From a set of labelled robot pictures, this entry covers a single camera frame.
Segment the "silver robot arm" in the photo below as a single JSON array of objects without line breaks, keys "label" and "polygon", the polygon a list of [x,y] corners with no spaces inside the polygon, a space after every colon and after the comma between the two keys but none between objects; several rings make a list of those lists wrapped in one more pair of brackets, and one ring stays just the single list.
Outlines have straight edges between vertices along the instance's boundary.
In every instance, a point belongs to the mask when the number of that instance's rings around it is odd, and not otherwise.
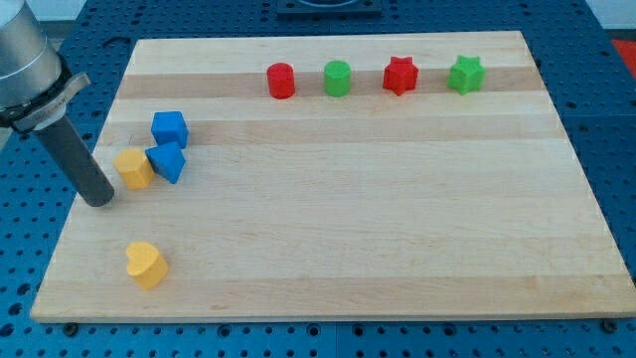
[{"label": "silver robot arm", "polygon": [[67,116],[71,99],[89,85],[54,49],[26,1],[1,0],[1,125],[35,134],[84,201],[101,207],[114,189]]}]

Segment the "black wrist flange clamp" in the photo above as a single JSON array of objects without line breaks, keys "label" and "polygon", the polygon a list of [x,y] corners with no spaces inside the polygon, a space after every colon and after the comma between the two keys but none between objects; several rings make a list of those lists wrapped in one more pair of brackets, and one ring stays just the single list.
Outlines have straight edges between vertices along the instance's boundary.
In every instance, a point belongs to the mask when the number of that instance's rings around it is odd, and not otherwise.
[{"label": "black wrist flange clamp", "polygon": [[73,97],[90,85],[86,72],[73,74],[61,57],[61,74],[43,93],[22,104],[1,108],[1,126],[26,133],[62,118]]}]

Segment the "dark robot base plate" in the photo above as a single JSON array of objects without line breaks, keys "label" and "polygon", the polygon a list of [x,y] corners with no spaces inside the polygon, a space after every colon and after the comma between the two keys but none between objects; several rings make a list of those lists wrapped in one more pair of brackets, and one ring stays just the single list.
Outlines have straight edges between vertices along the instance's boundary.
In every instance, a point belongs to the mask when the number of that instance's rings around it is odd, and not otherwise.
[{"label": "dark robot base plate", "polygon": [[279,18],[297,16],[381,15],[382,0],[277,0]]}]

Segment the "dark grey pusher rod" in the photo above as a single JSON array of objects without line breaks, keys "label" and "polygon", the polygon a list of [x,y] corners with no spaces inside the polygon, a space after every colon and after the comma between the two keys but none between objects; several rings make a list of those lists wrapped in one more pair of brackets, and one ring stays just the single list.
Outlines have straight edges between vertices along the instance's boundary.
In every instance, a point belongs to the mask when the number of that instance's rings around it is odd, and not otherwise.
[{"label": "dark grey pusher rod", "polygon": [[89,206],[101,207],[113,199],[114,188],[66,115],[37,126],[34,133]]}]

